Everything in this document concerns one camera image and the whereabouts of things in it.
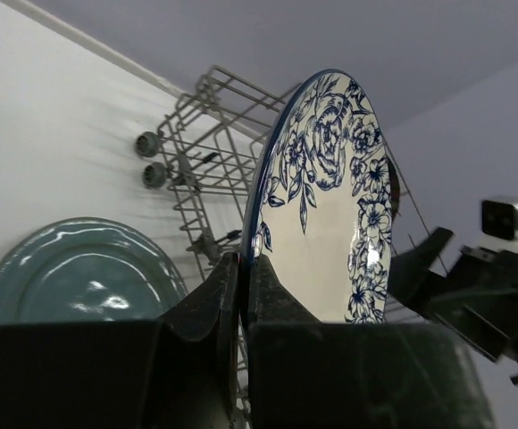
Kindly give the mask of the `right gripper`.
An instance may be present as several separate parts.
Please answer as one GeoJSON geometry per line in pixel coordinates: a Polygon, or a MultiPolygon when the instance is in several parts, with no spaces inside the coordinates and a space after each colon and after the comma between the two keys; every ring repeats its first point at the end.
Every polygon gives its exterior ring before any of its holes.
{"type": "Polygon", "coordinates": [[[416,247],[393,257],[388,293],[424,319],[457,333],[485,358],[518,358],[518,254],[465,253],[447,279],[430,267],[453,236],[438,227],[416,247]]]}

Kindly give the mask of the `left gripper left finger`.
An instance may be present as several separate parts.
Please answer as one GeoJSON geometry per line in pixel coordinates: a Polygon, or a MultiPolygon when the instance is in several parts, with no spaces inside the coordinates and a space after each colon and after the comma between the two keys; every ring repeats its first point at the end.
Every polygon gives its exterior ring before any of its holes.
{"type": "Polygon", "coordinates": [[[238,256],[154,320],[0,326],[0,428],[230,428],[238,256]]]}

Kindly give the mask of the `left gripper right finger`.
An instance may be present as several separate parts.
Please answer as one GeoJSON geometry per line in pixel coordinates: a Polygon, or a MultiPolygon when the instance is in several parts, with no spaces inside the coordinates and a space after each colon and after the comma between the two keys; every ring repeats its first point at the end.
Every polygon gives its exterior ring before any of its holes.
{"type": "Polygon", "coordinates": [[[430,324],[325,324],[250,271],[247,344],[255,428],[491,428],[467,347],[430,324]]]}

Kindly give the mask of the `blue floral plate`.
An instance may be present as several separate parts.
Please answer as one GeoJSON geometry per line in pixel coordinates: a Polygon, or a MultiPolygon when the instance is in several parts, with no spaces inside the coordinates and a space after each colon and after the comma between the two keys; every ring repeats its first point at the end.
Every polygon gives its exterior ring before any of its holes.
{"type": "Polygon", "coordinates": [[[298,87],[257,160],[241,259],[267,257],[323,322],[384,319],[393,209],[386,142],[360,84],[327,69],[298,87]]]}

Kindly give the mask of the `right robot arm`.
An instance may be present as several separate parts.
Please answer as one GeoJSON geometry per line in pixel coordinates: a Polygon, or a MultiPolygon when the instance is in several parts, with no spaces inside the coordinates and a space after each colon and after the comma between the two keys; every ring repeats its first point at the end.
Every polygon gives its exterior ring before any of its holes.
{"type": "MultiPolygon", "coordinates": [[[[445,326],[492,362],[518,365],[518,234],[485,235],[464,246],[447,275],[430,267],[453,233],[437,228],[426,240],[392,257],[388,292],[422,318],[445,326]]],[[[518,385],[518,374],[512,376],[518,385]]]]}

